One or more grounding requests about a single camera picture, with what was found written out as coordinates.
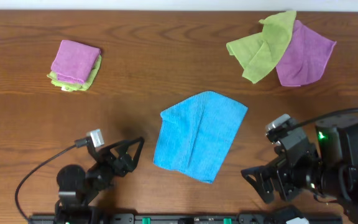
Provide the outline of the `blue microfiber cloth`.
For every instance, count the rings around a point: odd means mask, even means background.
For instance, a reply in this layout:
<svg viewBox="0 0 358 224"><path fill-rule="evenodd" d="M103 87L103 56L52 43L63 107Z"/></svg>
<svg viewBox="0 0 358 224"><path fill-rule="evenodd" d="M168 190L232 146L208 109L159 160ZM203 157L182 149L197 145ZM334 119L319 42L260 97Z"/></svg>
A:
<svg viewBox="0 0 358 224"><path fill-rule="evenodd" d="M154 164L212 184L247 111L242 103L214 91L163 110Z"/></svg>

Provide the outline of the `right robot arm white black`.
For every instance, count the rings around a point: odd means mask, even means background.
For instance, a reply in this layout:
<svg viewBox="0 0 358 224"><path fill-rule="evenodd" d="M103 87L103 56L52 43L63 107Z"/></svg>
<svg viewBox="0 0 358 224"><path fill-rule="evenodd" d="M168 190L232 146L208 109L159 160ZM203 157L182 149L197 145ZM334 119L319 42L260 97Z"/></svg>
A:
<svg viewBox="0 0 358 224"><path fill-rule="evenodd" d="M297 120L282 115L266 127L277 157L264 166L244 169L243 178L265 203L278 192L290 202L302 191L329 197L358 223L358 118L336 115L316 122L316 144Z"/></svg>

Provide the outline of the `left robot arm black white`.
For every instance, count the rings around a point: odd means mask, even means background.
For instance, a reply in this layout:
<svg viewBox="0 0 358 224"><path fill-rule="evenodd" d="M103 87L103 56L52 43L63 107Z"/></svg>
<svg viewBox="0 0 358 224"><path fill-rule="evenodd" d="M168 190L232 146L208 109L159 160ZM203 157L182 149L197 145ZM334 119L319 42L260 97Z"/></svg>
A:
<svg viewBox="0 0 358 224"><path fill-rule="evenodd" d="M113 186L115 177L133 172L139 162L144 138L122 140L96 150L90 136L75 141L76 147L87 147L96 163L84 170L78 165L68 165L57 174L59 201L55 206L54 223L111 223L111 215L104 213L90 202L98 194Z"/></svg>

